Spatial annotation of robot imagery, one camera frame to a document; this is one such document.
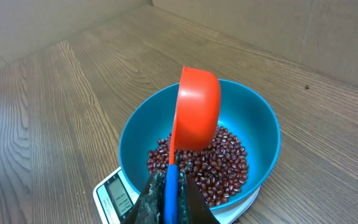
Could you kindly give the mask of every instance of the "scoop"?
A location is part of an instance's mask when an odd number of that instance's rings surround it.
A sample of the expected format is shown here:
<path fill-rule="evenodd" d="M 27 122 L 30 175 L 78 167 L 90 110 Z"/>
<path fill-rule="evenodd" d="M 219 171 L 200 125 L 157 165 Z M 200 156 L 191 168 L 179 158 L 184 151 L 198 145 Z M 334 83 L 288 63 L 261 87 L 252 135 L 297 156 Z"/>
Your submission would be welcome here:
<path fill-rule="evenodd" d="M 211 143 L 221 107 L 219 80 L 204 70 L 183 67 L 170 142 L 164 223 L 176 224 L 178 167 L 175 150 L 201 151 Z"/>

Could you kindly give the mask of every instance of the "blue bowl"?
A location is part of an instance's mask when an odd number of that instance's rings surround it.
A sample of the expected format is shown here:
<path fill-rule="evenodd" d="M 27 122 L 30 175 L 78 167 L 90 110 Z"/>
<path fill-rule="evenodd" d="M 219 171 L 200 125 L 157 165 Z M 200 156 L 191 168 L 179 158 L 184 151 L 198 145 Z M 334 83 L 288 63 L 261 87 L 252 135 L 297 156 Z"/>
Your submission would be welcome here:
<path fill-rule="evenodd" d="M 220 80 L 222 103 L 219 125 L 233 132 L 246 147 L 248 179 L 230 206 L 250 195 L 272 171 L 280 152 L 280 127 L 269 104 L 254 90 L 228 80 Z M 145 100 L 129 118 L 119 143 L 119 162 L 125 178 L 139 194 L 148 178 L 147 152 L 157 147 L 157 139 L 172 130 L 179 84 L 168 86 Z"/>

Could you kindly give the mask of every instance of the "wooden table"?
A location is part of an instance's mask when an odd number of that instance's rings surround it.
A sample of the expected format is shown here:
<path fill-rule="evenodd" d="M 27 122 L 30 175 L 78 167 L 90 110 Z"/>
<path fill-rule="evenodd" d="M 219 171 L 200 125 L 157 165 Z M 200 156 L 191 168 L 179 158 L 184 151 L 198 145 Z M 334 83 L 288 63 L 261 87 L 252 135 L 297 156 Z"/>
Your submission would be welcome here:
<path fill-rule="evenodd" d="M 0 223 L 98 223 L 91 191 L 127 119 L 182 65 L 278 116 L 280 157 L 242 223 L 358 223 L 358 89 L 151 6 L 0 70 Z"/>

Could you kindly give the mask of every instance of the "pile of beans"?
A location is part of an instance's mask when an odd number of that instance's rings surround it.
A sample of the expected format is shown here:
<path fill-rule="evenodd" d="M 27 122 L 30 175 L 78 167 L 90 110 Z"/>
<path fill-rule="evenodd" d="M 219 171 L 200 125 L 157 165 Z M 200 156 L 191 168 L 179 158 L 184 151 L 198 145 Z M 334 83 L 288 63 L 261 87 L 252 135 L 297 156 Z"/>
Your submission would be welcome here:
<path fill-rule="evenodd" d="M 158 148 L 149 151 L 147 168 L 167 171 L 170 136 L 157 140 Z M 241 192 L 248 178 L 247 152 L 236 135 L 218 126 L 212 143 L 201 152 L 177 150 L 179 168 L 194 178 L 209 207 L 226 203 L 230 196 Z"/>

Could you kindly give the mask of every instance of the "white scale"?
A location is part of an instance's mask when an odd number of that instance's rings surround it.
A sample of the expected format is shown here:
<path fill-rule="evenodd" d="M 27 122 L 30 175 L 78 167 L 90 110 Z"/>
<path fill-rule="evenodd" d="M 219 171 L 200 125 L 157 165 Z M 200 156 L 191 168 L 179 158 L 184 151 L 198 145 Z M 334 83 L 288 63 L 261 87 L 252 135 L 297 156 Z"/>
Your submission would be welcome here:
<path fill-rule="evenodd" d="M 227 208 L 213 210 L 212 213 L 221 224 L 231 224 L 239 218 L 254 202 L 259 193 L 254 193 Z M 121 167 L 100 182 L 93 190 L 93 199 L 103 224 L 119 224 L 128 216 L 139 195 L 133 190 Z"/>

